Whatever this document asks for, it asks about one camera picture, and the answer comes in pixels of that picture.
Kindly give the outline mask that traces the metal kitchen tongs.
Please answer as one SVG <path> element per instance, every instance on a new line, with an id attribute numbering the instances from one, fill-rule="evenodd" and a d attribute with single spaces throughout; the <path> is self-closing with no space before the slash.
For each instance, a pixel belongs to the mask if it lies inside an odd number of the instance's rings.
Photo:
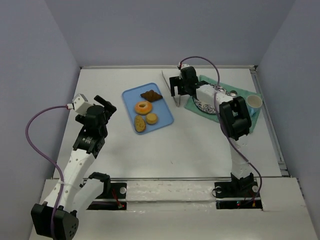
<path id="1" fill-rule="evenodd" d="M 169 85 L 169 82 L 166 79 L 166 76 L 165 76 L 163 70 L 161 70 L 161 75 L 162 75 L 162 79 L 163 79 L 163 81 L 164 81 L 169 93 L 171 93 L 171 87 Z M 172 96 L 172 99 L 174 100 L 175 105 L 179 108 L 180 104 L 181 104 L 181 96 L 180 95 Z"/>

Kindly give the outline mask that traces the oval seeded bread roll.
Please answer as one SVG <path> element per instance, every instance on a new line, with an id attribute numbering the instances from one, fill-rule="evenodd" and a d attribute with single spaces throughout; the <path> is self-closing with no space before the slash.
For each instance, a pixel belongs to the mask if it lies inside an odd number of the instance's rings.
<path id="1" fill-rule="evenodd" d="M 138 133 L 142 133 L 146 130 L 146 123 L 141 115 L 136 115 L 134 117 L 134 128 Z"/>

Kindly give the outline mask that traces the round yellow bun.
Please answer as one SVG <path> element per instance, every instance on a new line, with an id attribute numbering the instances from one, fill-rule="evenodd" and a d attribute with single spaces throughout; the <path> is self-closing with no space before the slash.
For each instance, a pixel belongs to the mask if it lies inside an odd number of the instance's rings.
<path id="1" fill-rule="evenodd" d="M 158 115 L 155 114 L 155 113 L 148 113 L 146 116 L 145 116 L 145 119 L 146 119 L 146 122 L 149 124 L 149 125 L 154 125 L 158 122 Z"/>

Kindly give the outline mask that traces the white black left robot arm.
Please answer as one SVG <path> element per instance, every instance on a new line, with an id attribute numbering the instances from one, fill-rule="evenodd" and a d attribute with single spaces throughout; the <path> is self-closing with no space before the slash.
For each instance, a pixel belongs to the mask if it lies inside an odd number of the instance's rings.
<path id="1" fill-rule="evenodd" d="M 93 172 L 87 182 L 83 182 L 85 173 L 105 144 L 107 123 L 117 110 L 99 95 L 94 100 L 97 103 L 91 104 L 83 94 L 77 94 L 65 105 L 66 109 L 76 112 L 75 121 L 82 124 L 82 128 L 64 170 L 55 165 L 59 180 L 53 190 L 31 209 L 33 226 L 40 236 L 53 240 L 73 239 L 81 213 L 111 188 L 110 176 L 105 173 Z"/>

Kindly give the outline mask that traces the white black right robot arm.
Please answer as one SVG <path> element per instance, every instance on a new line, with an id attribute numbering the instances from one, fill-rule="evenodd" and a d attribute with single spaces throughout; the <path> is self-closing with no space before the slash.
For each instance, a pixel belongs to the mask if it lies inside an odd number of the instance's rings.
<path id="1" fill-rule="evenodd" d="M 255 181 L 253 171 L 256 167 L 243 154 L 252 126 L 245 99 L 227 95 L 221 91 L 220 84 L 212 86 L 200 80 L 193 66 L 180 63 L 177 68 L 179 75 L 169 78 L 171 96 L 189 95 L 213 106 L 221 131 L 230 146 L 231 180 L 215 183 L 213 196 L 218 199 L 255 199 L 260 194 L 262 183 Z"/>

